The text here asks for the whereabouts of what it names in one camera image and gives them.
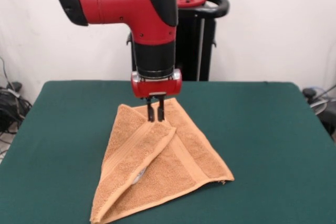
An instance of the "electrical cable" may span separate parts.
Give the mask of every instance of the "electrical cable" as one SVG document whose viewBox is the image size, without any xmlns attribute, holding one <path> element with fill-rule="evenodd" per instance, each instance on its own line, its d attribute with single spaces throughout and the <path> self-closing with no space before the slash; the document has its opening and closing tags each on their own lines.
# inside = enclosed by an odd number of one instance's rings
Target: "electrical cable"
<svg viewBox="0 0 336 224">
<path fill-rule="evenodd" d="M 8 83 L 7 88 L 0 87 L 0 136 L 4 133 L 15 135 L 32 108 L 32 104 L 17 93 L 15 85 L 8 79 L 5 61 L 1 56 L 0 61 L 3 63 L 3 72 Z M 2 139 L 0 142 L 11 145 L 10 142 Z"/>
<path fill-rule="evenodd" d="M 332 86 L 330 89 L 328 89 L 327 91 L 325 91 L 324 93 L 318 95 L 317 97 L 315 97 L 313 99 L 313 101 L 316 101 L 317 99 L 323 97 L 325 94 L 328 94 L 331 90 L 335 89 L 336 88 L 336 84 L 334 86 Z"/>
</svg>

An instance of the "table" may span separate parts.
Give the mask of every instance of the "table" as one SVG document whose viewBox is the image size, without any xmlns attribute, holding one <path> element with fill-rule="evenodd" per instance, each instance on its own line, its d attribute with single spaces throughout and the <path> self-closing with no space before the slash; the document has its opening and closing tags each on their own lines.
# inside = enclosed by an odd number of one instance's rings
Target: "table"
<svg viewBox="0 0 336 224">
<path fill-rule="evenodd" d="M 185 82 L 177 99 L 236 180 L 115 223 L 336 221 L 336 147 L 295 85 Z M 0 164 L 1 223 L 89 223 L 121 103 L 143 104 L 129 82 L 46 83 Z"/>
</svg>

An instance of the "towel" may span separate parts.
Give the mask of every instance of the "towel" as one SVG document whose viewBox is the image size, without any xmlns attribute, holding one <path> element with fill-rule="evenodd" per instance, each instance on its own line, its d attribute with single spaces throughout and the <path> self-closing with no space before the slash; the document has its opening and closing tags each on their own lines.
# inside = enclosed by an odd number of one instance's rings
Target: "towel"
<svg viewBox="0 0 336 224">
<path fill-rule="evenodd" d="M 175 98 L 165 101 L 165 121 L 151 123 L 146 115 L 146 106 L 119 106 L 93 199 L 91 223 L 110 223 L 207 183 L 234 180 Z"/>
</svg>

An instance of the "folded towel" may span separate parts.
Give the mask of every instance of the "folded towel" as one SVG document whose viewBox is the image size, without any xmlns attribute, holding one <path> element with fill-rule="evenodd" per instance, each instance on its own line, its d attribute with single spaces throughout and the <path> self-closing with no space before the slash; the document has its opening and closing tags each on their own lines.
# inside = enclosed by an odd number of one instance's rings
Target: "folded towel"
<svg viewBox="0 0 336 224">
<path fill-rule="evenodd" d="M 110 223 L 209 182 L 234 180 L 176 99 L 165 101 L 164 122 L 150 123 L 146 114 L 146 106 L 119 106 L 93 199 L 91 223 Z"/>
</svg>

